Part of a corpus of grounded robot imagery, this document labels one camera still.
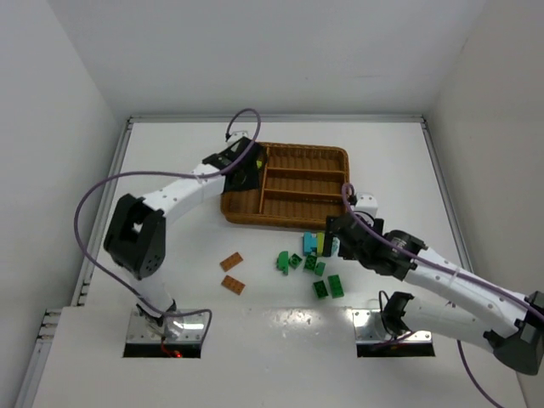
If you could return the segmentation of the green long lego brick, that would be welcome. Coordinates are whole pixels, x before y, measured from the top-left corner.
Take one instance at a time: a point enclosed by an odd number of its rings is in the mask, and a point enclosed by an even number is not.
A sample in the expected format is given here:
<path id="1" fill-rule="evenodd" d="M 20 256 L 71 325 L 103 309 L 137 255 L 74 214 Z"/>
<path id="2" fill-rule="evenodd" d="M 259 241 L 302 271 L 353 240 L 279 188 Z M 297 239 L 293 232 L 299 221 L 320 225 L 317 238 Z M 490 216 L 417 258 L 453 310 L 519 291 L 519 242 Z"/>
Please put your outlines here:
<path id="1" fill-rule="evenodd" d="M 331 289 L 332 298 L 343 298 L 344 290 L 339 275 L 329 275 L 327 277 L 329 287 Z"/>

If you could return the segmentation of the dark green square lego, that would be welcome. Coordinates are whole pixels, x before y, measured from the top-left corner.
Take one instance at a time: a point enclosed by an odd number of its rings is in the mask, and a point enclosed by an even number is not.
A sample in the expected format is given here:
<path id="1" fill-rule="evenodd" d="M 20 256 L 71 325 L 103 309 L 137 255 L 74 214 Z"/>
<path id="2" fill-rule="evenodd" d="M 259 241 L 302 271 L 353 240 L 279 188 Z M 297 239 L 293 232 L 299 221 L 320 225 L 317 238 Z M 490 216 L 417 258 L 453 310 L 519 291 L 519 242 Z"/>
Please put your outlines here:
<path id="1" fill-rule="evenodd" d="M 317 299 L 325 299 L 329 296 L 326 283 L 323 280 L 315 281 L 312 288 Z"/>

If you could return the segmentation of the orange lego plate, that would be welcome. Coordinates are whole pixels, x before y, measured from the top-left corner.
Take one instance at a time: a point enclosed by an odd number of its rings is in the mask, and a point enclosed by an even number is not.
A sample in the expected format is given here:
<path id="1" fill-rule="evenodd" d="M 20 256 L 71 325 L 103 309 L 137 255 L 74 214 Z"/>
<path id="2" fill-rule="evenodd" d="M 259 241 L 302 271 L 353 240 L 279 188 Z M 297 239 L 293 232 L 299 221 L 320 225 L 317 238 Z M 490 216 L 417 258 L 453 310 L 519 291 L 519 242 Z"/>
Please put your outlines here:
<path id="1" fill-rule="evenodd" d="M 238 253 L 234 252 L 229 255 L 226 259 L 219 263 L 220 267 L 224 272 L 228 272 L 233 269 L 235 266 L 240 264 L 243 261 L 243 257 Z"/>
<path id="2" fill-rule="evenodd" d="M 221 286 L 235 293 L 238 296 L 242 294 L 243 290 L 246 287 L 246 285 L 243 282 L 233 278 L 230 275 L 226 275 L 224 277 L 224 279 L 221 282 Z"/>

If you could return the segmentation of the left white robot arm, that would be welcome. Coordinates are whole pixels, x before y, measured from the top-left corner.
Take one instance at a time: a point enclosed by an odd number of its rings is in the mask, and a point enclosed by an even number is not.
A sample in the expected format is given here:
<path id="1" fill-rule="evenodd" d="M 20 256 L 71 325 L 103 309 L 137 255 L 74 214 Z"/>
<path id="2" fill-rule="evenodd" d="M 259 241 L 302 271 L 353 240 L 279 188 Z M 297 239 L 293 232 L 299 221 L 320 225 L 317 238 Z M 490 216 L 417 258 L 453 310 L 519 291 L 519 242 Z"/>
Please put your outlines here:
<path id="1" fill-rule="evenodd" d="M 104 249 L 127 271 L 130 285 L 139 293 L 137 308 L 153 326 L 164 329 L 166 315 L 177 311 L 160 274 L 167 227 L 209 198 L 259 188 L 266 161 L 262 144 L 241 137 L 204 158 L 187 178 L 142 196 L 126 194 L 117 201 Z"/>

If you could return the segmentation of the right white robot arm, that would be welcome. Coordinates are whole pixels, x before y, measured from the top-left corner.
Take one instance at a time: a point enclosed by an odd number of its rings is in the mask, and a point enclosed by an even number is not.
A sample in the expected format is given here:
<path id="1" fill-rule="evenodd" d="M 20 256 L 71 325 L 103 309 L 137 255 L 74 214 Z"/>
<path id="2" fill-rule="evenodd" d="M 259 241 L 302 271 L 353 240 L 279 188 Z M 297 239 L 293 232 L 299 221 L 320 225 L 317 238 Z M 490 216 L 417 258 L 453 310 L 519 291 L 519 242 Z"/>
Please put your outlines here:
<path id="1" fill-rule="evenodd" d="M 419 286 L 446 301 L 427 303 L 409 292 L 394 292 L 381 311 L 394 336 L 428 331 L 471 343 L 503 365 L 528 376 L 543 360 L 543 294 L 511 292 L 440 256 L 402 230 L 383 229 L 345 213 L 326 220 L 326 232 L 340 242 L 342 258 L 358 261 L 378 275 Z"/>

